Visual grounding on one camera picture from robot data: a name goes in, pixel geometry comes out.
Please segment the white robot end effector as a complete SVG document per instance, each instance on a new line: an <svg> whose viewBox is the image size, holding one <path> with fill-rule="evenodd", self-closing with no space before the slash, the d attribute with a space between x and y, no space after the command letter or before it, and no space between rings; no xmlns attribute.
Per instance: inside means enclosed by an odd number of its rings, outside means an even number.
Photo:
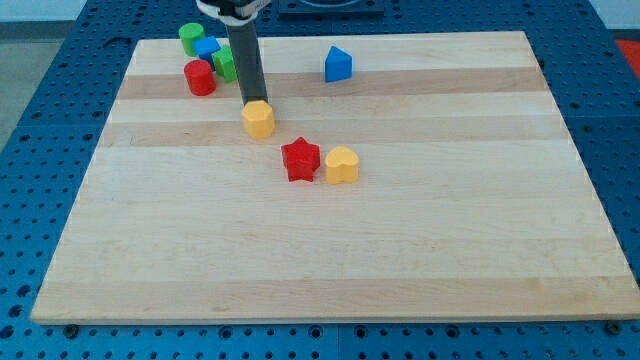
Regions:
<svg viewBox="0 0 640 360"><path fill-rule="evenodd" d="M197 8L226 26L244 26L254 21L271 0L196 0Z"/></svg>

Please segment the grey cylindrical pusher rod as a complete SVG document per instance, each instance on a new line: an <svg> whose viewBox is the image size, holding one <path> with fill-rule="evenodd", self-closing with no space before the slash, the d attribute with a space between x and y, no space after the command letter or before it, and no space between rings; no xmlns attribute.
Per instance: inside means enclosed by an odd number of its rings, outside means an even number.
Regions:
<svg viewBox="0 0 640 360"><path fill-rule="evenodd" d="M268 93L255 21L242 26L227 26L227 35L244 104L268 101Z"/></svg>

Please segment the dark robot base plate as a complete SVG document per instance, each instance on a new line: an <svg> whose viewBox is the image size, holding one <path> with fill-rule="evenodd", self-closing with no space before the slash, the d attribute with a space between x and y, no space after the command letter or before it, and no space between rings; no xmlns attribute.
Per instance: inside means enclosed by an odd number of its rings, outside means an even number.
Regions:
<svg viewBox="0 0 640 360"><path fill-rule="evenodd" d="M275 0L274 7L283 16L381 15L383 0Z"/></svg>

